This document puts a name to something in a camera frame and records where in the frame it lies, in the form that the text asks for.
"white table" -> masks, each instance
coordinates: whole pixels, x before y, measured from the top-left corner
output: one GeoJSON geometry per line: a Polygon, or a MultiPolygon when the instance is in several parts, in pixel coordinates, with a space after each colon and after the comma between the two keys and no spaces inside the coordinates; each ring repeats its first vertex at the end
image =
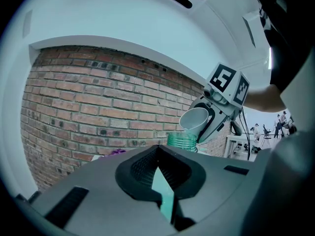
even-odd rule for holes
{"type": "MultiPolygon", "coordinates": [[[[251,147],[249,149],[251,152],[252,147],[254,145],[254,135],[250,135],[250,142],[251,142],[251,147]]],[[[242,147],[244,146],[244,144],[248,143],[247,137],[245,134],[242,134],[241,136],[228,135],[227,141],[226,141],[224,157],[230,157],[231,152],[234,151],[234,149],[238,143],[241,143],[242,147]]]]}

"person's arm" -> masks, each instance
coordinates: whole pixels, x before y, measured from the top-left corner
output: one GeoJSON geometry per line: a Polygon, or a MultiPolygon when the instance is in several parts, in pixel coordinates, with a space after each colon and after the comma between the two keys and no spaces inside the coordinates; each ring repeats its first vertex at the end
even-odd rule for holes
{"type": "Polygon", "coordinates": [[[270,113],[279,112],[285,109],[285,105],[280,98],[280,91],[273,84],[264,89],[249,90],[244,106],[270,113]]]}

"black slot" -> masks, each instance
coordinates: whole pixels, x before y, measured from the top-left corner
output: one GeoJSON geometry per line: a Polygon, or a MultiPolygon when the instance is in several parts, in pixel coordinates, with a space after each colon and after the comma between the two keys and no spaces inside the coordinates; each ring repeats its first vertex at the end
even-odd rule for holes
{"type": "Polygon", "coordinates": [[[239,167],[235,167],[235,166],[231,166],[231,165],[226,166],[224,169],[227,171],[231,171],[231,172],[245,175],[245,176],[247,175],[247,173],[249,171],[248,169],[239,168],[239,167]]]}
{"type": "Polygon", "coordinates": [[[89,191],[81,187],[74,187],[45,218],[59,228],[64,228],[68,220],[79,207],[89,191]]]}

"ceiling light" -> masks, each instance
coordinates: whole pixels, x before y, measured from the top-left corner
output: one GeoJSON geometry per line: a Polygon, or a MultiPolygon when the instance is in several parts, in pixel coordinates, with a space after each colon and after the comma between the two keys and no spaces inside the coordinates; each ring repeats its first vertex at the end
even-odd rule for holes
{"type": "Polygon", "coordinates": [[[271,58],[271,47],[269,47],[269,64],[268,64],[268,69],[272,68],[272,58],[271,58]]]}

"brick wall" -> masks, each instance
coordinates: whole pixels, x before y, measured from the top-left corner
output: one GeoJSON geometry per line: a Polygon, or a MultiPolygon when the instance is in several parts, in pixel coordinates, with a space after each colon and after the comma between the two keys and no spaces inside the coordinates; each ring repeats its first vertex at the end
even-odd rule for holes
{"type": "MultiPolygon", "coordinates": [[[[42,50],[25,86],[21,134],[41,191],[96,154],[166,144],[202,85],[150,60],[114,50],[42,50]]],[[[207,153],[222,156],[229,125],[207,153]]]]}

